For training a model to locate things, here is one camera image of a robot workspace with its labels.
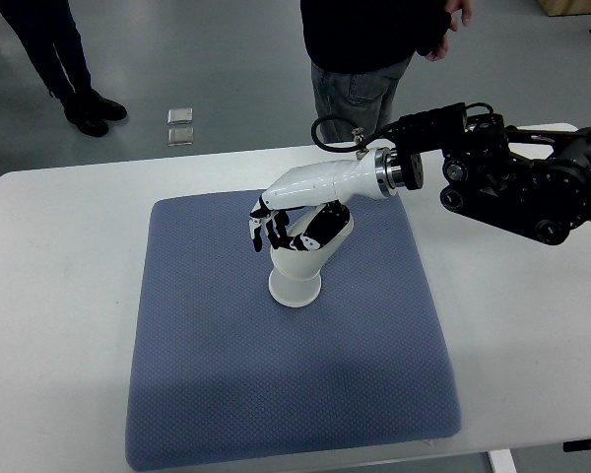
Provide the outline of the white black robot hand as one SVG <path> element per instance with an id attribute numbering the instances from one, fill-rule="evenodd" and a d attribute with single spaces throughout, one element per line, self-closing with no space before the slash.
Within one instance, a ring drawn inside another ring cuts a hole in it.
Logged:
<path id="1" fill-rule="evenodd" d="M 290 169 L 269 186 L 250 212 L 254 249 L 262 249 L 265 235 L 274 249 L 314 251 L 328 245 L 344 230 L 351 214 L 346 203 L 354 196 L 388 198 L 399 187 L 422 186 L 412 163 L 403 164 L 387 148 L 369 151 L 361 159 L 339 160 Z M 289 234 L 288 212 L 313 210 L 304 228 Z"/>

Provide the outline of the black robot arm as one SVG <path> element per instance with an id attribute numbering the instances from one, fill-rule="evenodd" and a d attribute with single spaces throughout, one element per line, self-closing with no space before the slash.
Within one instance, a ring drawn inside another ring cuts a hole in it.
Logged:
<path id="1" fill-rule="evenodd" d="M 422 186 L 419 155 L 438 150 L 447 181 L 439 195 L 453 213 L 547 245 L 591 222 L 591 127 L 569 132 L 507 126 L 484 103 L 458 102 L 386 125 L 405 184 Z"/>

